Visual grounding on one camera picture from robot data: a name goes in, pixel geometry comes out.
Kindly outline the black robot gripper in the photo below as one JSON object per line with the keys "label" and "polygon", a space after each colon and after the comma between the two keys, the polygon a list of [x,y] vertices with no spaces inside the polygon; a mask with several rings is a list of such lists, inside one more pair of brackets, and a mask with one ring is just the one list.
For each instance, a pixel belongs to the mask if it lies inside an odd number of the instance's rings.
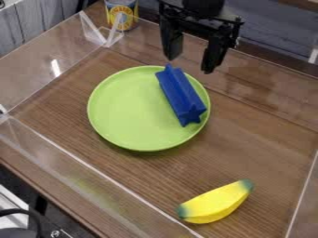
{"label": "black robot gripper", "polygon": [[203,52],[202,71],[220,66],[228,47],[238,45],[244,21],[224,6],[224,0],[157,0],[159,25],[164,55],[175,60],[183,52],[183,33],[208,39]]}

